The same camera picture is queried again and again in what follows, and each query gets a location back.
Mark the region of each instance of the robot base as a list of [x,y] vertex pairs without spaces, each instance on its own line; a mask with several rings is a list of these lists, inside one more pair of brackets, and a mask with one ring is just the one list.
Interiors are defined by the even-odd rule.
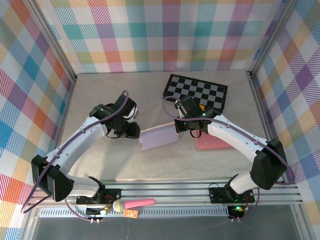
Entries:
[[96,200],[92,197],[78,196],[76,198],[77,205],[112,205],[114,201],[121,198],[121,189],[102,189],[99,191],[100,197]]
[[231,200],[226,196],[226,190],[224,187],[210,187],[209,194],[210,202],[212,204],[246,204],[255,202],[255,196],[252,190],[238,194],[235,200]]
[[245,206],[228,206],[229,219],[241,219],[245,216]]

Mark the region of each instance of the white microphone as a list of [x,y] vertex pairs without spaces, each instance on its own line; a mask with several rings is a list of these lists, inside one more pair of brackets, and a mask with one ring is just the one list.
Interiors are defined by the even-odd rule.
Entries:
[[155,200],[153,198],[149,199],[139,199],[139,200],[121,200],[118,199],[113,203],[113,210],[116,212],[122,212],[125,209],[131,209],[135,207],[141,207],[145,205],[154,204]]

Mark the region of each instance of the pink sponge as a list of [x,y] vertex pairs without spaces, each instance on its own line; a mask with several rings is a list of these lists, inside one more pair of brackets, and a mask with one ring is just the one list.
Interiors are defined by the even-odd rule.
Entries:
[[155,204],[155,199],[139,199],[139,200],[126,200],[124,201],[125,209],[131,209],[135,207],[141,207],[145,205]]
[[[199,136],[199,131],[196,131],[194,136]],[[196,146],[198,149],[227,149],[232,148],[232,146],[225,141],[221,140],[216,136],[212,136],[210,134],[206,134],[204,132],[201,133],[201,137],[195,139]]]

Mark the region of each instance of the gray floor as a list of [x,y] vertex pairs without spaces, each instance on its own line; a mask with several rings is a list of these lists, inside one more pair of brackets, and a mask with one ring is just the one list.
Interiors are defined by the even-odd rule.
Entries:
[[[67,139],[84,122],[98,104],[113,103],[123,90],[139,109],[136,119],[142,130],[173,122],[162,110],[162,94],[170,72],[81,74],[75,85],[62,140]],[[264,137],[264,130],[244,71],[175,72],[228,86],[223,114],[245,130]],[[178,112],[172,102],[166,106]],[[188,132],[179,142],[141,151],[137,139],[101,138],[84,153],[70,171],[78,177],[109,179],[220,178],[243,174],[251,163],[234,148],[197,150]]]
[[298,240],[290,206],[258,206],[242,222],[227,217],[112,218],[90,224],[68,218],[39,218],[34,240]]

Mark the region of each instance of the white ventilation grille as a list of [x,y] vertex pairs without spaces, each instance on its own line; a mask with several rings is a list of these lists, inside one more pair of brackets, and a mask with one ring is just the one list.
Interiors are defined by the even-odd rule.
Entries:
[[[147,217],[225,217],[228,216],[227,206],[203,206],[203,207],[141,207],[137,208],[139,218]],[[75,210],[79,215],[84,216],[86,209],[80,207]],[[105,217],[122,217],[122,212],[111,211]],[[66,207],[59,208],[42,208],[39,214],[40,218],[68,218],[75,215]]]

